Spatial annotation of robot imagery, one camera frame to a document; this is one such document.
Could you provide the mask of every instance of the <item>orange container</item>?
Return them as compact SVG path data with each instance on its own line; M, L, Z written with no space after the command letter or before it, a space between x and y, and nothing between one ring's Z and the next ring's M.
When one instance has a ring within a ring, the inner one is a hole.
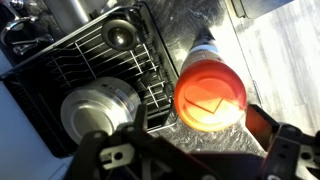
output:
M245 87L216 53L201 51L189 54L188 65L182 68L174 93L175 107L182 121L194 129L223 130L245 114Z

